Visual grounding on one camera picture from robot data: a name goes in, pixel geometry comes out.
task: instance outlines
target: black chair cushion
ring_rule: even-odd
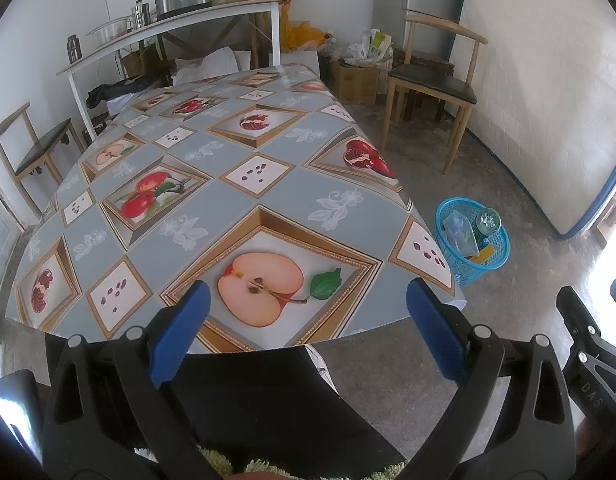
[[[390,72],[390,77],[443,92],[472,105],[477,104],[477,96],[469,84],[456,77],[437,72],[427,66],[416,64],[399,65]]]

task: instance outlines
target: black chair seat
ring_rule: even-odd
[[[35,144],[30,148],[30,151],[25,155],[24,160],[21,161],[19,167],[16,168],[14,174],[19,176],[25,171],[25,168],[30,166],[35,160],[37,160],[43,153],[46,153],[55,140],[65,133],[66,127],[70,124],[70,119],[66,119],[62,123],[57,124],[46,133],[41,139],[37,140]]]
[[[409,83],[425,86],[431,90],[443,92],[472,105],[477,104],[477,96],[469,84],[456,77],[432,70],[427,66],[399,65],[389,75]]]

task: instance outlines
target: green fuzzy fabric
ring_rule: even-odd
[[[212,449],[204,449],[201,446],[199,447],[199,451],[203,457],[208,461],[208,463],[213,467],[213,469],[219,473],[223,478],[226,478],[233,474],[232,464],[230,460],[228,460],[225,456],[223,456],[218,451],[214,451]],[[155,456],[151,451],[147,449],[135,450],[138,454],[149,458],[153,462],[156,462]],[[383,471],[372,473],[370,476],[363,478],[361,480],[394,480],[399,473],[403,471],[403,468],[406,466],[405,462],[401,462],[397,465],[389,465]],[[279,476],[285,476],[286,478],[291,478],[293,480],[301,480],[298,476],[293,476],[287,471],[277,467],[276,465],[270,465],[269,462],[264,462],[263,460],[251,460],[250,463],[246,466],[244,473],[274,473]],[[348,478],[336,478],[336,479],[325,479],[321,478],[321,480],[350,480]]]

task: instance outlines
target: cardboard box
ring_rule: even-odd
[[[378,68],[361,68],[333,60],[330,77],[332,92],[342,104],[374,105],[376,102]]]

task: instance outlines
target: concrete floor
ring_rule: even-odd
[[[379,140],[383,107],[349,107],[361,128]],[[529,340],[550,337],[562,365],[571,339],[555,309],[555,297],[572,285],[588,305],[604,338],[616,344],[616,308],[608,287],[616,278],[616,250],[600,249],[589,234],[559,241],[547,221],[511,176],[468,134],[448,176],[440,173],[447,154],[450,118],[435,123],[432,102],[415,110],[411,123],[392,128],[385,158],[429,226],[437,205],[465,196],[495,208],[511,240],[507,264],[464,290],[464,313],[499,336]],[[47,383],[43,335],[6,323],[3,373],[22,367]],[[316,345],[341,396],[407,458],[421,447],[456,390],[438,373],[411,320]],[[467,456],[479,453],[492,430],[506,385],[498,386]],[[577,420],[581,413],[575,410]]]

